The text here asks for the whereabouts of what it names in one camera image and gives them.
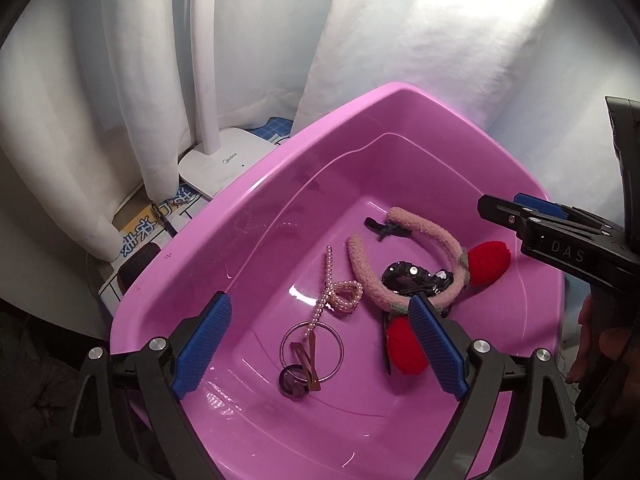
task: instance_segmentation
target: black pen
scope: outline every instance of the black pen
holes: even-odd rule
[[[156,217],[156,220],[158,220],[169,233],[171,238],[178,234],[178,231],[175,230],[175,227],[171,225],[171,222],[169,222],[168,218],[162,214],[162,211],[160,211],[156,204],[151,204],[151,211]]]

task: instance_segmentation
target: metal ring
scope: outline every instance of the metal ring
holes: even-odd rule
[[[285,347],[285,345],[287,343],[287,339],[296,330],[298,330],[299,328],[302,328],[303,326],[307,326],[308,324],[309,324],[308,321],[303,321],[302,323],[298,323],[296,326],[293,326],[292,328],[290,328],[289,331],[282,338],[282,343],[280,343],[280,364],[282,364],[283,368],[286,368],[288,366],[287,362],[284,360],[284,347]],[[327,379],[331,379],[337,373],[337,371],[340,369],[340,367],[342,366],[342,361],[344,361],[344,345],[342,344],[342,339],[340,339],[340,336],[338,335],[338,333],[333,328],[331,328],[329,325],[327,325],[325,323],[318,322],[318,323],[316,323],[316,326],[319,326],[320,328],[324,328],[325,330],[328,330],[331,333],[331,335],[335,337],[335,340],[338,342],[338,346],[340,347],[340,360],[338,361],[338,364],[335,366],[334,371],[332,371],[329,375],[327,375],[327,377],[323,377],[322,379],[318,379],[319,383],[323,383]],[[299,382],[301,382],[301,383],[305,382],[306,383],[306,379],[298,377],[293,372],[289,372],[289,373],[291,375],[293,375]]]
[[[285,384],[285,376],[287,374],[291,375],[291,377],[294,378],[294,380],[296,380],[296,382],[298,383],[298,377],[295,375],[295,373],[293,373],[292,370],[300,370],[301,372],[303,372],[305,369],[302,365],[289,365],[287,367],[284,367],[282,369],[282,371],[280,372],[280,376],[278,377],[278,384],[280,385],[280,389],[287,394],[289,397],[298,397],[294,394],[294,390],[287,390],[287,385]],[[300,397],[305,396],[306,394],[309,393],[309,387],[306,385],[306,383],[302,383],[302,389],[304,391],[304,394]]]

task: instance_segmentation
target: pink tub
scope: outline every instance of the pink tub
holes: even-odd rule
[[[231,326],[182,406],[225,477],[413,479],[457,403],[430,368],[417,377],[386,374],[377,308],[364,298],[351,316],[323,314],[344,341],[344,363],[302,402],[278,390],[281,338],[310,317],[326,245],[334,248],[334,280],[353,279],[345,246],[353,233],[362,234],[380,274],[396,260],[441,268],[436,253],[412,240],[378,242],[364,227],[367,216],[382,221],[400,206],[467,248],[486,240],[510,248],[508,272],[452,308],[471,338],[511,354],[556,352],[562,274],[522,256],[513,232],[476,212],[483,193],[512,200],[519,192],[546,198],[481,130],[417,88],[387,84],[312,124],[215,197],[125,295],[111,350],[168,336],[224,290],[233,303]],[[317,368],[325,375],[338,349],[325,331],[316,332]],[[488,468],[508,402],[503,394],[471,476]]]

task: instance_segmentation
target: blue plaid cloth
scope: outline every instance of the blue plaid cloth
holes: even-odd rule
[[[276,144],[281,139],[289,137],[293,121],[281,117],[272,117],[264,126],[247,130],[261,139],[268,140]]]

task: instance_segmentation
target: red pom pom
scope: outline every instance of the red pom pom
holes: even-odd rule
[[[495,283],[511,263],[511,253],[504,242],[485,242],[469,251],[470,282],[476,286]]]
[[[389,360],[404,375],[418,375],[429,365],[407,316],[396,317],[386,327]]]

